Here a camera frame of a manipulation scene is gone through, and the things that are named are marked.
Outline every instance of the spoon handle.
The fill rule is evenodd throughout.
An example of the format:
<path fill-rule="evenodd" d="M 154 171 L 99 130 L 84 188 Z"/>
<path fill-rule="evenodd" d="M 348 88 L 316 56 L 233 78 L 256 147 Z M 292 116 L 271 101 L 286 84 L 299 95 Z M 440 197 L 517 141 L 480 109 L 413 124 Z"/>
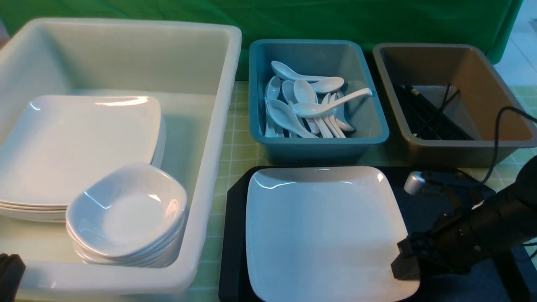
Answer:
<path fill-rule="evenodd" d="M 331 139 L 334 136 L 332 135 L 332 132 L 330 132 L 330 129 L 326 126 L 323 119 L 320 117 L 315 118 L 315 122 L 319 126 L 319 130 L 321 131 L 321 134 L 323 135 L 323 138 Z"/>
<path fill-rule="evenodd" d="M 357 98 L 359 96 L 363 96 L 363 95 L 372 96 L 373 92 L 371 92 L 371 89 L 369 89 L 369 88 L 360 89 L 358 91 L 355 91 L 355 92 L 353 92 L 351 94 L 348 94 L 348 95 L 338 99 L 337 101 L 335 101 L 333 103 L 328 104 L 325 108 L 323 108 L 323 111 L 329 111 L 331 109 L 336 108 L 337 106 L 345 104 L 346 102 L 348 102 L 348 101 L 350 101 L 350 100 L 352 100 L 354 98 Z"/>

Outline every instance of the white square plate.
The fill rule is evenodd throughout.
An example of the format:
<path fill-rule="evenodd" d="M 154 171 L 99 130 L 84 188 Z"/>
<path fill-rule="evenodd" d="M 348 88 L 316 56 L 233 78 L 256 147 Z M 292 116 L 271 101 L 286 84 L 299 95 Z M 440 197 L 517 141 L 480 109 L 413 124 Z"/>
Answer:
<path fill-rule="evenodd" d="M 111 172 L 151 163 L 160 123 L 152 97 L 38 97 L 0 147 L 0 200 L 68 205 Z"/>
<path fill-rule="evenodd" d="M 372 167 L 256 172 L 246 204 L 246 259 L 268 302 L 398 301 L 419 281 L 390 264 L 407 236 L 384 174 Z"/>

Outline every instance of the stack of square plates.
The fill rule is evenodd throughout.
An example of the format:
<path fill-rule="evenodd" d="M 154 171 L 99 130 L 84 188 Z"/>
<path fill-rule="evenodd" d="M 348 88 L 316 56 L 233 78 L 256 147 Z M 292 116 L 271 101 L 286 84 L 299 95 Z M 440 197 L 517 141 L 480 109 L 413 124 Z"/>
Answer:
<path fill-rule="evenodd" d="M 38 97 L 0 146 L 0 215 L 64 222 L 67 206 L 111 172 L 159 168 L 165 142 L 154 98 Z"/>

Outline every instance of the black tray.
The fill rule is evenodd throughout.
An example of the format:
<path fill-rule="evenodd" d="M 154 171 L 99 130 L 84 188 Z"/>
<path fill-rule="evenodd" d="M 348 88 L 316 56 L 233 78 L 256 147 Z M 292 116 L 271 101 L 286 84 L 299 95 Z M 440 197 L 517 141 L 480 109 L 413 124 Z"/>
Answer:
<path fill-rule="evenodd" d="M 265 168 L 274 167 L 252 168 L 228 191 L 219 286 L 222 302 L 262 301 L 254 293 L 248 276 L 245 221 L 250 178 L 256 171 Z M 444 197 L 416 197 L 403 190 L 408 174 L 415 168 L 377 168 L 390 182 L 409 233 L 425 231 L 438 215 L 452 212 L 449 201 Z M 485 198 L 495 193 L 486 186 L 482 191 Z M 464 198 L 465 192 L 457 193 L 461 202 L 471 202 Z M 525 248 L 515 247 L 499 257 L 475 265 L 469 275 L 425 279 L 416 294 L 405 301 L 537 301 L 537 271 L 527 258 Z"/>

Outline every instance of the stack of bowls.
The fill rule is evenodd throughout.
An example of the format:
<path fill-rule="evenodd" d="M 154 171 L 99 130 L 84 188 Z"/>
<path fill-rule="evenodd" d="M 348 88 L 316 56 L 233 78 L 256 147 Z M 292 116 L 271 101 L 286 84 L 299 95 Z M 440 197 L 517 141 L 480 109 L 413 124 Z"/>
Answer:
<path fill-rule="evenodd" d="M 179 254 L 187 220 L 185 189 L 145 163 L 103 178 L 67 208 L 75 252 L 91 264 L 167 267 Z"/>

